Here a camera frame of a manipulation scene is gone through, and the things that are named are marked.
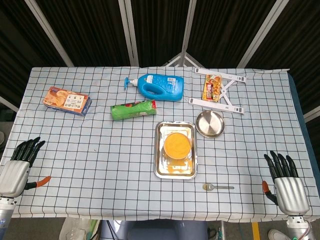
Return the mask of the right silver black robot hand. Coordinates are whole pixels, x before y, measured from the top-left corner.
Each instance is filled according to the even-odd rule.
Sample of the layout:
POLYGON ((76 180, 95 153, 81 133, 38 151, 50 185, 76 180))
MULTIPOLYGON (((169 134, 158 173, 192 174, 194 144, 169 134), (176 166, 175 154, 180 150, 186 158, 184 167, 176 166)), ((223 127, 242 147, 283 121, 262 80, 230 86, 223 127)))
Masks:
POLYGON ((269 189, 267 182, 262 181, 265 196, 288 216, 303 216, 310 210, 305 187, 295 162, 290 156, 270 151, 265 154, 269 172, 274 183, 275 193, 269 189))

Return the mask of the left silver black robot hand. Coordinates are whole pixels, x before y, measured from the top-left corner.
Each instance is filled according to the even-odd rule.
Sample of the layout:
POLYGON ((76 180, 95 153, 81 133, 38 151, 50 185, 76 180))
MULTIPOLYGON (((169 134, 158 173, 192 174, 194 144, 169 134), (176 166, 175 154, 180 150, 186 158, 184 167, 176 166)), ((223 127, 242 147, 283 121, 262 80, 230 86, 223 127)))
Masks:
POLYGON ((25 190, 39 188, 47 184, 51 177, 29 182, 28 177, 38 152, 46 142, 40 137, 29 139, 19 144, 13 151, 8 162, 5 163, 0 174, 0 196, 3 198, 17 198, 25 190))

